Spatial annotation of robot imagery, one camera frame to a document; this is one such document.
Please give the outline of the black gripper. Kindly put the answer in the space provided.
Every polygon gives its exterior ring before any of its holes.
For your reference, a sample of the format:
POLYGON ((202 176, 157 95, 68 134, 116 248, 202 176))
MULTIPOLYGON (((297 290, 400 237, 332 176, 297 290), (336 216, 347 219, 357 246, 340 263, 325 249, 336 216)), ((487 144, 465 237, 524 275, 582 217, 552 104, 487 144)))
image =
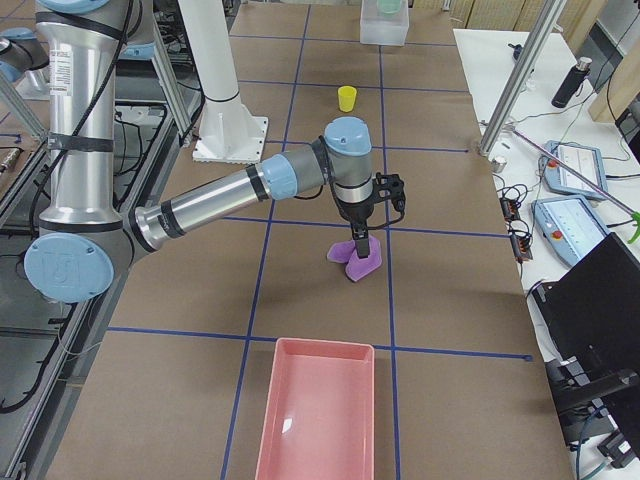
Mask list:
POLYGON ((335 203, 339 215, 351 225, 357 257, 360 259, 368 258, 370 243, 367 221, 374 212, 375 195, 371 193, 364 200, 355 203, 344 201, 335 196, 335 203))

